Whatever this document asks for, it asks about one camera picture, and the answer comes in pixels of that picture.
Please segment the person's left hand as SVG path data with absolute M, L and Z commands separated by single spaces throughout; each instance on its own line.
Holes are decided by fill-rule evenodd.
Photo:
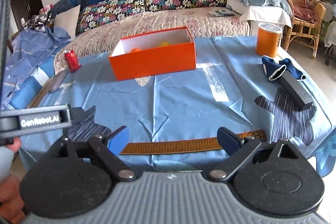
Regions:
M 20 180 L 10 175 L 1 184 L 1 217 L 11 223 L 20 223 L 25 218 L 24 202 L 19 192 Z

